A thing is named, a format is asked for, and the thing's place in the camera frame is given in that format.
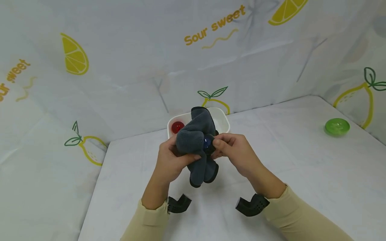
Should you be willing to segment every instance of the yellow text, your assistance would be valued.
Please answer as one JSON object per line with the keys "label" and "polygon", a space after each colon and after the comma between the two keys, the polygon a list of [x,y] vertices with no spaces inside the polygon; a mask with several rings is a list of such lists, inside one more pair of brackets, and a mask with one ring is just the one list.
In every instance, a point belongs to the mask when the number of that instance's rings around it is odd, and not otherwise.
{"label": "yellow text", "polygon": [[5,87],[4,83],[0,84],[0,102],[3,101],[4,97],[8,94],[9,88]]}
{"label": "yellow text", "polygon": [[27,69],[27,66],[31,64],[27,63],[24,59],[19,59],[20,63],[18,63],[15,67],[8,72],[7,80],[14,83],[18,74],[20,74],[23,70]]}
{"label": "yellow text", "polygon": [[[220,19],[219,21],[217,22],[214,22],[211,27],[212,27],[212,31],[216,31],[218,29],[218,27],[222,28],[223,26],[225,26],[225,24],[228,22],[232,22],[234,19],[238,19],[240,17],[240,15],[245,15],[245,11],[244,11],[245,7],[243,5],[240,6],[240,8],[238,10],[236,10],[234,13],[231,13],[229,15],[227,15],[226,17]],[[198,40],[200,39],[203,39],[206,37],[207,35],[207,31],[208,28],[204,28],[203,30],[201,30],[201,32],[193,35],[193,36],[186,36],[184,38],[185,42],[186,42],[186,45],[191,45],[193,42],[197,42]]]}

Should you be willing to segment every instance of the gray towel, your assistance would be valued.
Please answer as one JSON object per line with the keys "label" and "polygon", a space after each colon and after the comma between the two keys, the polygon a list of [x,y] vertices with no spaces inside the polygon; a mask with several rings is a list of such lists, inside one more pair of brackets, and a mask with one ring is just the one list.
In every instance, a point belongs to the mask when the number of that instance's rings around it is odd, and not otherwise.
{"label": "gray towel", "polygon": [[188,165],[190,184],[200,187],[203,182],[211,183],[217,176],[218,164],[203,151],[204,134],[216,135],[212,116],[204,107],[191,110],[192,120],[177,133],[176,146],[181,154],[192,153],[201,159]]}

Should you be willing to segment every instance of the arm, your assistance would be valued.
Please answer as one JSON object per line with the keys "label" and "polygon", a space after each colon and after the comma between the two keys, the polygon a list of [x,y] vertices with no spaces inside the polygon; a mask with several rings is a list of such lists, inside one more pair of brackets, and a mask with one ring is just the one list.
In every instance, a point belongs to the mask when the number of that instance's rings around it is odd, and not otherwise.
{"label": "arm", "polygon": [[169,220],[169,185],[187,165],[201,158],[195,155],[180,156],[176,152],[176,135],[159,146],[153,175],[138,203],[121,241],[160,241]]}
{"label": "arm", "polygon": [[227,156],[256,193],[270,204],[263,210],[266,219],[289,241],[351,241],[337,225],[300,199],[259,160],[243,135],[220,134],[213,145],[213,158]]}

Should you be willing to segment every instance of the human hand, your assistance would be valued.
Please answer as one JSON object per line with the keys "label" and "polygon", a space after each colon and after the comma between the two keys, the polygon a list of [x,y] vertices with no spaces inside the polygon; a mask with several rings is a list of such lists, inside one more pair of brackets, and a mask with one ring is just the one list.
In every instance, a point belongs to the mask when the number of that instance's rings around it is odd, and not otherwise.
{"label": "human hand", "polygon": [[237,171],[246,178],[253,171],[264,167],[244,135],[223,133],[215,136],[213,146],[216,151],[212,158],[228,157]]}
{"label": "human hand", "polygon": [[176,138],[177,135],[173,135],[159,146],[157,164],[152,178],[160,183],[171,183],[181,174],[182,169],[201,158],[200,155],[194,154],[180,155],[176,147]]}

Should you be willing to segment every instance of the hand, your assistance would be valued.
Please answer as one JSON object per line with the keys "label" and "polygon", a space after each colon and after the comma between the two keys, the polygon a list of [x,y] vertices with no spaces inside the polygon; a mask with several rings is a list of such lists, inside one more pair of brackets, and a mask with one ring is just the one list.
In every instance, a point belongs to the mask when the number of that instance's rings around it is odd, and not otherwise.
{"label": "hand", "polygon": [[213,146],[216,151],[212,158],[228,157],[256,193],[266,198],[279,198],[286,190],[286,185],[261,163],[245,136],[223,133],[215,136]]}
{"label": "hand", "polygon": [[181,174],[190,163],[200,159],[200,155],[186,154],[181,156],[176,147],[177,135],[159,146],[156,168],[153,177],[160,183],[169,184]]}
{"label": "hand", "polygon": [[141,199],[142,205],[149,210],[161,207],[168,197],[169,184],[177,179],[182,169],[201,158],[193,154],[181,156],[176,138],[174,135],[159,146],[156,167]]}
{"label": "hand", "polygon": [[254,174],[253,170],[263,167],[244,135],[219,134],[215,136],[213,146],[216,148],[212,154],[213,159],[228,157],[238,172],[246,178]]}

